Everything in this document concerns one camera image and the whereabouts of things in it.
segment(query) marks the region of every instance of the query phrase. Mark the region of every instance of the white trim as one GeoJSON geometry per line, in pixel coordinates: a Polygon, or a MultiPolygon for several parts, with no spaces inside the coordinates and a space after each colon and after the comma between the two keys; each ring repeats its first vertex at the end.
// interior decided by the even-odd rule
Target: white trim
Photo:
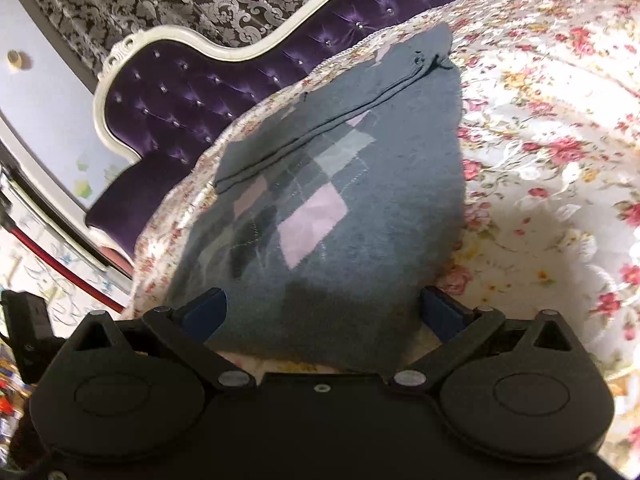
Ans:
{"type": "MultiPolygon", "coordinates": [[[[20,139],[16,137],[11,128],[0,117],[0,140],[9,150],[9,152],[15,157],[20,164],[20,169],[24,173],[24,176],[29,182],[33,184],[36,190],[43,196],[43,198],[49,202],[49,204],[58,211],[80,234],[84,235],[88,240],[98,245],[106,245],[112,249],[117,250],[124,257],[129,259],[127,253],[120,248],[113,240],[105,240],[103,237],[94,236],[94,231],[84,224],[85,211],[80,207],[59,185],[53,180],[49,174],[44,171],[37,160],[33,158],[30,152],[22,145],[20,139]]],[[[29,197],[22,192],[22,190],[16,189],[20,193],[23,200],[27,201],[31,208],[37,211],[39,216],[46,218],[44,213],[33,203],[29,197]]],[[[53,226],[53,228],[64,239],[74,247],[76,251],[82,254],[83,257],[89,259],[94,267],[100,269],[102,272],[106,270],[106,267],[98,262],[94,257],[83,250],[78,244],[76,244],[67,234],[62,232],[54,223],[49,219],[47,222],[53,226]]]]}
{"type": "Polygon", "coordinates": [[[104,105],[111,83],[118,75],[118,72],[135,53],[149,43],[158,40],[174,40],[188,44],[213,59],[233,62],[244,61],[271,50],[328,1],[309,0],[266,38],[239,48],[216,45],[194,30],[178,27],[177,25],[159,25],[159,27],[139,31],[127,36],[124,40],[114,45],[109,57],[104,62],[102,72],[98,74],[98,86],[94,94],[94,124],[98,137],[107,148],[123,156],[129,162],[136,163],[140,160],[140,156],[135,150],[110,133],[104,116],[104,105]]]}

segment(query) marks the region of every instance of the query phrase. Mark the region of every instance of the red cable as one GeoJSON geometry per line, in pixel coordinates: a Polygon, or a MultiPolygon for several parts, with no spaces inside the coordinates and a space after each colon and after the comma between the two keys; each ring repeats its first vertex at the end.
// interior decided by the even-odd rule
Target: red cable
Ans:
{"type": "Polygon", "coordinates": [[[47,251],[45,251],[42,247],[40,247],[36,242],[31,240],[24,231],[22,231],[19,227],[14,226],[8,230],[12,235],[14,235],[18,240],[23,243],[28,250],[30,250],[33,254],[43,260],[48,266],[53,267],[54,270],[62,274],[66,279],[68,279],[74,285],[80,287],[84,290],[89,296],[100,301],[100,303],[108,306],[109,308],[115,310],[117,313],[123,311],[123,307],[121,304],[113,301],[109,296],[101,293],[97,288],[89,285],[85,280],[83,280],[80,276],[67,269],[64,265],[62,265],[59,261],[57,261],[53,256],[51,256],[47,251]]]}

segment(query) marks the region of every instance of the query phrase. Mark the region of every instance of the black device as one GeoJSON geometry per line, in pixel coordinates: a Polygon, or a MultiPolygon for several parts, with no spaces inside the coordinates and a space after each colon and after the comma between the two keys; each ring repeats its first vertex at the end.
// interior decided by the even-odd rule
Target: black device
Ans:
{"type": "MultiPolygon", "coordinates": [[[[12,301],[3,293],[5,311],[12,301]]],[[[266,374],[259,386],[202,344],[224,317],[219,289],[139,320],[94,311],[31,397],[50,453],[28,478],[622,478],[596,455],[611,394],[559,313],[508,320],[431,287],[421,301],[445,342],[392,378],[266,374]]]]}

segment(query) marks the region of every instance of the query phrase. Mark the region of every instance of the screw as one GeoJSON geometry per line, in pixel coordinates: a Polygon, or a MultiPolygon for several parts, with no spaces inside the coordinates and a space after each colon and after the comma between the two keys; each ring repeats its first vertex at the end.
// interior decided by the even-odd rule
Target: screw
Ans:
{"type": "Polygon", "coordinates": [[[222,372],[218,377],[218,382],[227,388],[239,388],[240,386],[247,386],[249,384],[249,374],[242,370],[230,370],[228,372],[222,372]]]}
{"type": "Polygon", "coordinates": [[[427,382],[427,376],[418,370],[402,370],[394,375],[394,381],[400,386],[422,386],[427,382]]]}

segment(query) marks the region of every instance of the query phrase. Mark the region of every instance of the folded clothing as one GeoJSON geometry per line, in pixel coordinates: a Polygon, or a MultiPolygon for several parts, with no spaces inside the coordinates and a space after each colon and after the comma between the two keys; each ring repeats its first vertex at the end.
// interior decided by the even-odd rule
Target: folded clothing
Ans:
{"type": "Polygon", "coordinates": [[[451,41],[381,50],[228,145],[167,298],[226,292],[211,348],[396,370],[463,226],[451,41]]]}

